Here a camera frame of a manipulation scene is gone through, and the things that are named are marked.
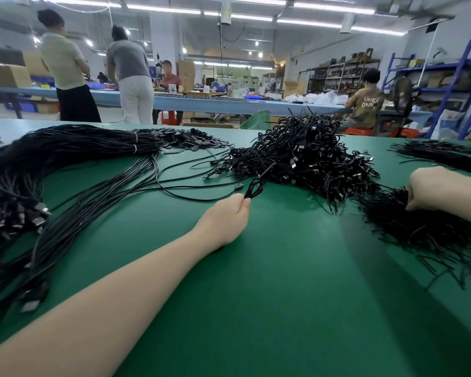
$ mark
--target cream shirt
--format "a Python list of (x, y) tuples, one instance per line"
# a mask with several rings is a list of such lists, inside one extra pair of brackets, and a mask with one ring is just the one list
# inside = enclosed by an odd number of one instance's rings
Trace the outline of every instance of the cream shirt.
[(87, 84), (75, 62), (76, 59), (84, 59), (75, 43), (59, 34), (45, 33), (38, 49), (57, 88), (68, 90)]

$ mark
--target white pants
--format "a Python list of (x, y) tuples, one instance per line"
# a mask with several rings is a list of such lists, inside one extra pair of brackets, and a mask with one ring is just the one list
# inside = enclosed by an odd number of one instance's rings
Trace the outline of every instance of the white pants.
[(134, 75), (119, 81), (120, 105), (124, 122), (129, 124), (152, 124), (154, 87), (146, 75)]

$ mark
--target orange plastic stool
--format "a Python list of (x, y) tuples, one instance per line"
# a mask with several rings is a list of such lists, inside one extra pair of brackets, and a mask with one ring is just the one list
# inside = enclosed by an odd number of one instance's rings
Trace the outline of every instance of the orange plastic stool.
[(347, 128), (344, 135), (371, 136), (372, 130), (359, 130), (358, 128)]
[[(393, 129), (391, 132), (390, 138), (395, 138), (398, 134), (398, 128)], [(419, 137), (419, 130), (414, 130), (413, 128), (403, 128), (401, 133), (399, 134), (400, 138), (408, 138), (408, 139), (417, 139)]]
[(161, 119), (162, 119), (162, 124), (165, 124), (167, 126), (177, 126), (178, 124), (176, 123), (176, 116), (174, 115), (174, 111), (168, 111), (168, 118), (164, 119), (164, 112), (161, 111)]

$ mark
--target person in white pants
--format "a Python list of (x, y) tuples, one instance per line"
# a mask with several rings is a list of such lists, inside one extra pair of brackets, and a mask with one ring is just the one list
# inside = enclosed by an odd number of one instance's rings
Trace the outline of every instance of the person in white pants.
[(152, 124), (154, 87), (147, 55), (140, 45), (128, 41), (123, 27), (114, 25), (111, 35), (114, 42), (106, 52), (106, 66), (108, 78), (119, 87), (124, 122)]

